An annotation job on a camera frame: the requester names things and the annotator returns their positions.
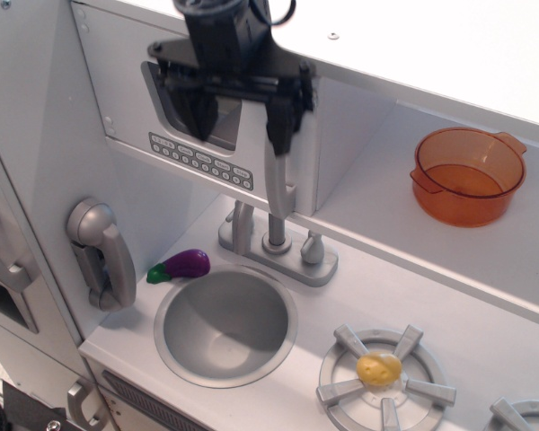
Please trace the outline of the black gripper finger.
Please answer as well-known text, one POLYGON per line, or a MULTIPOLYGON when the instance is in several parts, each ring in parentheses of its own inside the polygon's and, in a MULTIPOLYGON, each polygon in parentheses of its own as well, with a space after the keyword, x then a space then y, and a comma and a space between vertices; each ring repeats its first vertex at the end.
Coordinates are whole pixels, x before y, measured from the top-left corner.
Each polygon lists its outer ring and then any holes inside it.
POLYGON ((200 141, 206 141, 218 119, 216 96, 207 92, 203 86, 168 85, 165 90, 190 134, 200 141))
POLYGON ((267 135, 276 156, 290 152, 293 135, 299 131, 305 107, 301 101, 277 98, 265 105, 267 135))

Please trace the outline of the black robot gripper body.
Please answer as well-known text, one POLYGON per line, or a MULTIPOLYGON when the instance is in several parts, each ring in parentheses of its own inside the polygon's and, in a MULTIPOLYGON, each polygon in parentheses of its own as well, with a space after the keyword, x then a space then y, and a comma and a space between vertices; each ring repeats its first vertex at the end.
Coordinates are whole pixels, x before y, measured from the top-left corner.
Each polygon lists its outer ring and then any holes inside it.
POLYGON ((311 62, 280 48, 274 27, 292 18, 296 2, 274 21, 267 1, 175 1, 189 37, 152 43, 164 80, 179 91, 314 109, 311 62))

